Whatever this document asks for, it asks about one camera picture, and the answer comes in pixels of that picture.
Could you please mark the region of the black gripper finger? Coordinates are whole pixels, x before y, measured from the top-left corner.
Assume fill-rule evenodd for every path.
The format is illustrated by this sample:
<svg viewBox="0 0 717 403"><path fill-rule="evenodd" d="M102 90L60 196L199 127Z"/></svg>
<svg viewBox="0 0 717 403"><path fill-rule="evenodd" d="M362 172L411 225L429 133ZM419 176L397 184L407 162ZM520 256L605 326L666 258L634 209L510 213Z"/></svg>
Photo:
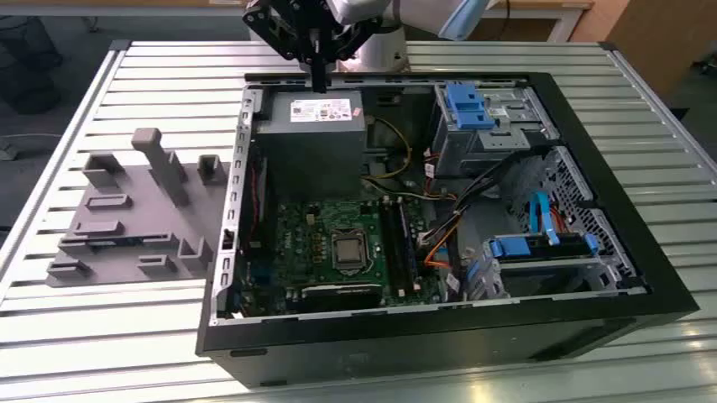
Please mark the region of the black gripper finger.
<svg viewBox="0 0 717 403"><path fill-rule="evenodd" d="M286 60L297 60L310 74L311 89L319 92L319 56L310 38L282 41L282 20L274 10L274 1L251 1L243 14L243 22Z"/></svg>
<svg viewBox="0 0 717 403"><path fill-rule="evenodd" d="M319 92L326 93L330 84L329 66L338 60L347 61L359 47L378 32L381 19L367 19L343 26L341 24L321 24L319 26Z"/></svg>

